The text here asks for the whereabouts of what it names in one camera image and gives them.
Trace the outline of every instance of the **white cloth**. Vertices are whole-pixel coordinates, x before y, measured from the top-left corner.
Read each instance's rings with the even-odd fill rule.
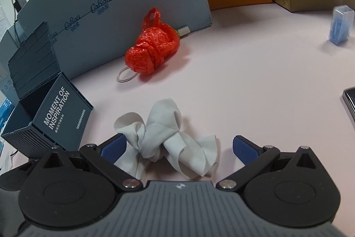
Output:
[[[210,174],[217,160],[216,137],[194,140],[180,132],[181,121],[181,113],[172,99],[156,102],[146,125],[137,113],[119,117],[114,128],[126,136],[128,144],[115,165],[140,180],[150,162],[166,157],[185,178]]]

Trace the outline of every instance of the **logo emblem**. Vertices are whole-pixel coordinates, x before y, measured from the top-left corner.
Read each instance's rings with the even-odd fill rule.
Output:
[[[182,189],[185,189],[186,188],[186,185],[185,184],[177,184],[175,187],[177,187],[178,189],[182,190]]]

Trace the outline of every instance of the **black cable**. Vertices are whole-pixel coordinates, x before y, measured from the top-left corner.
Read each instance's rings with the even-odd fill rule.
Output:
[[[16,36],[17,36],[17,40],[18,40],[18,43],[20,44],[21,43],[21,41],[20,41],[20,38],[18,37],[18,34],[17,34],[17,30],[16,30],[16,9],[15,9],[15,4],[14,4],[14,2],[11,0],[11,3],[12,3],[12,6],[14,7],[14,29],[15,29],[15,34],[16,34]]]
[[[15,153],[12,153],[12,154],[10,155],[10,157],[12,157],[12,156],[16,155],[16,154],[17,154],[17,152],[18,152],[18,150],[16,150],[16,152],[15,152]]]

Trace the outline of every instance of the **metal screw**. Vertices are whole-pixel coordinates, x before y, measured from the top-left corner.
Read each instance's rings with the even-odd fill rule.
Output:
[[[226,179],[219,182],[219,185],[223,189],[233,189],[237,185],[237,183],[233,180]]]
[[[139,182],[136,179],[127,179],[122,182],[122,185],[124,187],[131,188],[131,189],[138,187],[140,184],[141,182]]]

